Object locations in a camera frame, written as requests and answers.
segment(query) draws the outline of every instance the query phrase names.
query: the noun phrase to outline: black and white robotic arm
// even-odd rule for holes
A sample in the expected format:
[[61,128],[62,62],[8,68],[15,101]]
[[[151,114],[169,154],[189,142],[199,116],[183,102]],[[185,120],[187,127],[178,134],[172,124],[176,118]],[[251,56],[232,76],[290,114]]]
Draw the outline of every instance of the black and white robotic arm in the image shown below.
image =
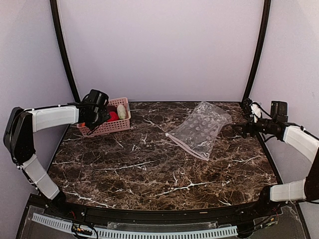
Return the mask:
[[100,91],[91,90],[78,104],[26,110],[16,107],[11,112],[3,142],[18,169],[22,169],[31,184],[56,204],[60,201],[63,203],[65,195],[40,164],[34,149],[33,133],[58,125],[82,122],[93,132],[110,118],[106,109],[108,98]]
[[[239,132],[243,137],[247,134],[251,136],[257,133],[272,134],[278,140],[292,146],[304,155],[312,164],[309,175],[300,181],[275,185],[264,188],[267,190],[265,195],[270,202],[294,202],[319,199],[319,140],[304,127],[295,123],[288,123],[287,103],[273,101],[271,113],[265,112],[261,106],[247,99],[243,103],[244,111],[251,117],[246,124],[234,125],[234,128],[241,128]],[[270,119],[262,118],[262,111]]]

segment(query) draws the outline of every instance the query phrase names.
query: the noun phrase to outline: pink basket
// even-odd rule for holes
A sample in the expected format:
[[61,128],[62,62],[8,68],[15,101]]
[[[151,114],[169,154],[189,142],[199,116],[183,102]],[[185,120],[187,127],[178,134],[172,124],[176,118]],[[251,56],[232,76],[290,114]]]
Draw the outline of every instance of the pink basket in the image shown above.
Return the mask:
[[129,101],[128,98],[118,98],[114,100],[109,101],[109,105],[117,107],[118,105],[125,106],[127,118],[121,119],[113,122],[105,122],[98,127],[96,131],[94,131],[91,135],[87,135],[88,132],[90,132],[88,127],[81,126],[81,124],[77,124],[76,127],[81,131],[82,135],[84,137],[94,137],[97,135],[107,134],[107,133],[113,133],[123,130],[130,129],[130,118],[131,118],[131,112],[129,108]]

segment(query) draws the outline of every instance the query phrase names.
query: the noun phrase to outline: plastic bag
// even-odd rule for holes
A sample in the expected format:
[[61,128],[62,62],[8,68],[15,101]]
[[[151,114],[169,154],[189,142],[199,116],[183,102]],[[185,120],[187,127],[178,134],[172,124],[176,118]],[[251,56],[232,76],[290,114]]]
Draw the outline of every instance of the plastic bag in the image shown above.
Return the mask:
[[201,102],[178,127],[166,134],[191,155],[209,160],[216,137],[231,116],[220,107]]

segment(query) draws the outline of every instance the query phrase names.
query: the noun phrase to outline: marble tabletop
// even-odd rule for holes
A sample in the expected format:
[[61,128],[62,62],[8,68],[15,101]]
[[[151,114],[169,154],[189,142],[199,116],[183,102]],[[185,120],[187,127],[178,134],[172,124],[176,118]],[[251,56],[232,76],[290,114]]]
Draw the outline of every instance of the marble tabletop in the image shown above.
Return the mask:
[[[72,203],[116,209],[188,210],[253,202],[276,177],[256,138],[230,125],[218,135],[209,161],[185,152],[165,133],[198,103],[130,103],[131,129],[85,138],[70,126],[49,169]],[[235,123],[238,103],[214,103]]]

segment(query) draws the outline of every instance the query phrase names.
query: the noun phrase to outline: gray wall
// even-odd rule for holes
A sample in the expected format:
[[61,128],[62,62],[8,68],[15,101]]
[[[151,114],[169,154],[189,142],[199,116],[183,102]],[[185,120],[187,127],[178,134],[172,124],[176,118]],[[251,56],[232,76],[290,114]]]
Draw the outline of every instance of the gray wall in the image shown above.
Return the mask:
[[263,0],[60,0],[80,96],[240,101]]
[[[0,1],[0,238],[15,238],[30,192],[2,144],[13,107],[73,101],[55,38],[49,0]],[[35,134],[38,158],[47,167],[65,127]]]
[[[319,2],[272,1],[267,36],[251,98],[270,109],[287,101],[289,120],[319,135]],[[310,163],[296,150],[267,143],[284,182],[303,179]],[[319,207],[301,205],[312,238],[319,238]]]

